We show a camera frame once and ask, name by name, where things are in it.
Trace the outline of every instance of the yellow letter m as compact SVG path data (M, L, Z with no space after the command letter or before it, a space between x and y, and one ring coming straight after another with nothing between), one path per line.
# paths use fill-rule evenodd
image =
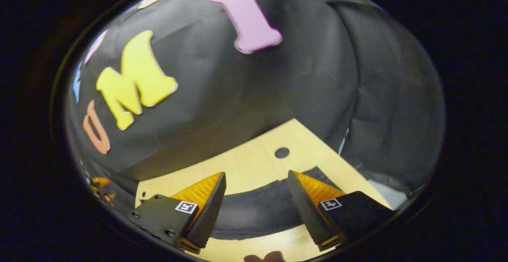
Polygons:
M153 34L152 31L141 32L125 45L121 74L107 67L97 79L96 88L102 92L120 130L134 122L132 113L141 114L141 104L154 106L178 88L176 80L164 74L154 57L150 47Z

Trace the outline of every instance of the dark background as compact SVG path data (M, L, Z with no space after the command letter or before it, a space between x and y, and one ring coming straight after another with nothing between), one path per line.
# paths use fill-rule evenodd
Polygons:
M446 95L448 130L430 204L399 231L365 248L364 257L337 260L501 260L506 198L497 187L506 177L506 143L496 138L506 137L501 126L506 56L500 45L506 0L373 1L405 24L434 60ZM64 183L65 166L56 166L52 156L47 118L55 72L33 67L33 60L35 54L54 52L58 33L40 50L42 43L65 27L65 19L85 17L87 2L2 0L7 147L2 182L8 204L1 244L7 261L157 260L85 208L89 202Z

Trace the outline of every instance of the wooden table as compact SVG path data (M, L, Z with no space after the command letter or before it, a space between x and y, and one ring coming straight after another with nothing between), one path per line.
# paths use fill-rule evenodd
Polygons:
M282 159L276 158L274 153L282 147L290 150L289 155ZM302 173L315 166L345 193L359 190L391 208L386 199L357 170L296 119L216 157L140 182L136 207L140 204L143 192L146 192L145 198L156 194L169 197L220 171L226 174L225 194L232 195L286 179L289 170ZM254 254L262 258L271 251L279 250L287 262L295 262L314 258L332 249L320 252L305 226L300 225L259 238L210 238L199 255L189 254L212 262L243 262L243 257L247 255Z

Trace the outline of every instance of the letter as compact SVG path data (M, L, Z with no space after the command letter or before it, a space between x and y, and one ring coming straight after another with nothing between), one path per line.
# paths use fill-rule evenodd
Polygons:
M210 0L223 5L238 37L235 47L244 54L278 45L282 42L281 33L272 28L256 0Z
M120 130L134 122L130 112L142 112L136 89L141 104L154 106L178 88L176 80L164 74L152 53L152 35L152 31L144 31L127 43L122 53L121 74L107 67L97 79L96 88L102 92Z
M74 81L72 83L72 90L74 91L74 96L76 97L76 103L79 102L79 85L81 83L80 77L81 77L81 62L79 63L78 68L76 69L76 74L74 74Z
M92 141L92 144L94 144L95 148L97 148L97 150L100 153L106 154L110 148L109 138L106 131L102 127L102 124L100 124L100 120L97 117L97 113L95 112L94 106L95 106L94 101L93 100L90 101L89 106L87 108L87 115L85 115L85 119L83 120L83 128L85 129L85 132L88 134L90 141ZM97 138L97 136L94 133L94 130L92 130L92 127L90 126L89 122L90 119L95 129L97 130L100 140Z
M104 40L104 37L106 36L106 33L108 31L105 30L104 32L102 32L102 34L100 34L96 40L94 41L94 43L92 43L90 49L89 49L89 52L87 52L87 55L85 56L85 60L83 61L84 64L87 64L90 60L90 57L92 56L92 54L94 54L94 52L96 52L96 50L98 49L98 47L100 46L100 44L102 44L102 41Z

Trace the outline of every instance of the orange object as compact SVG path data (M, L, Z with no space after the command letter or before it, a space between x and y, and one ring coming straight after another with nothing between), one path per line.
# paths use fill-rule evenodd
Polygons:
M98 119L94 106L95 106L94 101L93 100L90 101L89 106L87 108L87 115L85 115L85 118L83 119L83 128L85 129L85 132L87 133L90 140L92 141L92 144L94 144L97 150L102 154L106 154L110 148L109 138L106 131L102 127L102 124L100 124L100 120ZM94 130L92 130L89 120L92 121L92 124L96 128L100 140L97 138L96 134L94 133Z
M318 208L319 202L345 195L345 192L338 190L330 185L327 185L317 179L314 179L313 177L303 175L302 173L298 173L297 171L292 172L297 177L298 181L300 181L300 184L303 186L303 189L305 189L305 192L312 200L312 204L314 204L314 206L317 208L317 210L324 219L325 216Z
M114 199L116 197L116 192L110 193L109 195L106 195L106 197L109 197L110 199Z
M94 177L92 178L92 181L94 181L95 184L98 184L100 188L111 183L111 181L106 177Z
M205 203L210 197L212 190L216 186L217 181L222 173L223 172L219 172L214 175L211 175L210 177L207 177L206 179L202 179L196 184L193 184L192 186L189 186L171 196L171 198L198 204L199 206L198 213L196 213L196 216L189 224L189 228L192 226L194 221L198 218L199 214L205 207Z

